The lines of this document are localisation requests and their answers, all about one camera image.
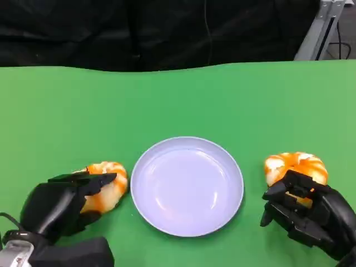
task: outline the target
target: black curtain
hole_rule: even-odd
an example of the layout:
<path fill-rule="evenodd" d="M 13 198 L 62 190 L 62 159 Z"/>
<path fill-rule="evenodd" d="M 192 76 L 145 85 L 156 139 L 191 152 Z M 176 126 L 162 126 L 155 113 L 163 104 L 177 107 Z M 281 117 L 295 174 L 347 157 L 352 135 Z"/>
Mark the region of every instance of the black curtain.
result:
<path fill-rule="evenodd" d="M 2 0 L 0 66 L 157 71 L 293 60 L 318 0 Z"/>

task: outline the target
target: green tablecloth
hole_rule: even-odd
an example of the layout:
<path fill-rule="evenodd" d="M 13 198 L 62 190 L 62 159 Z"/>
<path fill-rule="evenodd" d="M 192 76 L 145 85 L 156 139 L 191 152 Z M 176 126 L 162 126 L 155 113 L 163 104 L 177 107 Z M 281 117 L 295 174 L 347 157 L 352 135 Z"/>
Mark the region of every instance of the green tablecloth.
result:
<path fill-rule="evenodd" d="M 259 227 L 270 154 L 322 158 L 329 184 L 356 208 L 356 61 L 243 63 L 155 73 L 74 68 L 0 69 L 0 210 L 19 216 L 41 181 L 103 160 L 128 172 L 154 143 L 199 136 L 227 149 L 244 175 L 244 203 L 201 238 L 163 234 L 127 195 L 85 232 L 107 237 L 116 266 L 333 266 L 317 248 Z M 0 218 L 4 233 L 13 227 Z"/>

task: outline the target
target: toy shrimp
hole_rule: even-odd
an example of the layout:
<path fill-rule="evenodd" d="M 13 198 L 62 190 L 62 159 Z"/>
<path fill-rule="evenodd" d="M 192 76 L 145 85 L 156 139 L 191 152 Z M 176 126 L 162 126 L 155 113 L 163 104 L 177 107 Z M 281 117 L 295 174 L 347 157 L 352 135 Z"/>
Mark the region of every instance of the toy shrimp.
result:
<path fill-rule="evenodd" d="M 86 196 L 86 203 L 81 213 L 87 211 L 98 211 L 104 214 L 112 210 L 127 190 L 127 174 L 125 168 L 117 162 L 103 161 L 92 164 L 80 171 L 88 171 L 90 174 L 116 173 L 115 180 L 105 185 L 101 191 L 93 196 Z"/>
<path fill-rule="evenodd" d="M 268 186 L 281 180 L 288 170 L 308 175 L 322 185 L 326 185 L 328 182 L 328 172 L 321 159 L 312 154 L 296 152 L 272 155 L 266 159 L 264 171 Z M 312 203 L 310 199 L 292 196 L 305 206 L 310 206 Z"/>

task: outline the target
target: cable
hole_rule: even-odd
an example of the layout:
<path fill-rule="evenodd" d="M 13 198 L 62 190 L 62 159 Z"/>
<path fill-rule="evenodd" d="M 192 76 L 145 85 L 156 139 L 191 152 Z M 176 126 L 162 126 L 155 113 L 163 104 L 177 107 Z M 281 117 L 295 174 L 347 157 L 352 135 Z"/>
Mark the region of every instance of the cable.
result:
<path fill-rule="evenodd" d="M 338 44 L 339 45 L 339 59 L 340 60 L 342 60 L 342 55 L 341 55 L 341 45 L 343 45 L 343 46 L 346 46 L 348 49 L 349 49 L 349 51 L 348 51 L 348 53 L 347 53 L 347 56 L 346 56 L 346 60 L 348 60 L 349 59 L 349 56 L 350 56 L 350 54 L 351 54 L 351 45 L 350 44 L 348 44 L 348 43 L 345 43 L 345 42 L 342 42 L 341 41 L 341 33 L 340 33 L 340 25 L 339 25 L 339 22 L 338 22 L 338 24 L 337 24 L 337 31 L 338 31 L 338 39 L 339 39 L 339 42 L 337 42 L 337 43 L 329 43 L 329 45 L 334 45 L 334 44 Z M 335 57 L 329 52 L 329 51 L 327 51 L 328 53 L 329 53 L 329 55 L 333 58 L 333 59 L 335 59 Z"/>
<path fill-rule="evenodd" d="M 5 213 L 5 212 L 0 212 L 0 216 L 3 216 L 7 218 L 9 221 L 11 221 L 13 224 L 15 224 L 20 231 L 24 231 L 24 228 L 22 225 L 11 215 Z M 1 235 L 0 235 L 0 250 L 2 250 L 2 240 L 1 240 Z"/>
<path fill-rule="evenodd" d="M 329 43 L 329 45 L 334 45 L 334 44 L 337 45 L 337 44 L 339 44 L 339 43 L 338 43 L 338 42 L 337 42 L 337 43 Z M 344 43 L 344 42 L 342 42 L 341 45 L 346 46 L 346 47 L 348 48 L 348 52 L 347 52 L 346 58 L 344 58 L 345 60 L 348 60 L 349 57 L 350 57 L 350 54 L 351 54 L 351 49 L 352 49 L 352 47 L 351 47 L 350 44 Z"/>
<path fill-rule="evenodd" d="M 205 28 L 206 28 L 206 33 L 209 38 L 209 55 L 207 57 L 207 66 L 210 65 L 211 62 L 211 57 L 212 57 L 212 37 L 209 29 L 209 25 L 207 24 L 207 18 L 206 18 L 206 5 L 207 5 L 207 0 L 204 0 L 204 22 L 205 22 Z"/>

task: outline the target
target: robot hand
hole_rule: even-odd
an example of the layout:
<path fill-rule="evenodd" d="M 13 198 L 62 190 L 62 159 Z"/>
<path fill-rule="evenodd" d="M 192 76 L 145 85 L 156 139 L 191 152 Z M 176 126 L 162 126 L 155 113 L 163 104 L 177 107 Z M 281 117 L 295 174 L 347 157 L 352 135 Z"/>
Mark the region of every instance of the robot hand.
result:
<path fill-rule="evenodd" d="M 293 195 L 311 199 L 311 207 L 298 203 Z M 289 170 L 283 179 L 269 187 L 263 199 L 268 202 L 260 223 L 262 227 L 275 220 L 291 239 L 317 246 L 335 260 L 354 259 L 356 215 L 336 190 Z"/>
<path fill-rule="evenodd" d="M 113 267 L 105 238 L 70 247 L 53 244 L 62 235 L 82 231 L 100 218 L 97 211 L 82 212 L 86 198 L 98 194 L 115 177 L 115 173 L 94 175 L 84 171 L 60 175 L 36 186 L 21 211 L 20 223 L 16 222 L 19 230 L 8 231 L 2 240 L 6 246 L 0 251 L 0 266 Z"/>
<path fill-rule="evenodd" d="M 21 211 L 20 224 L 40 234 L 50 243 L 62 235 L 72 235 L 100 218 L 99 212 L 81 213 L 86 196 L 98 194 L 116 174 L 93 175 L 88 172 L 65 174 L 36 186 Z"/>

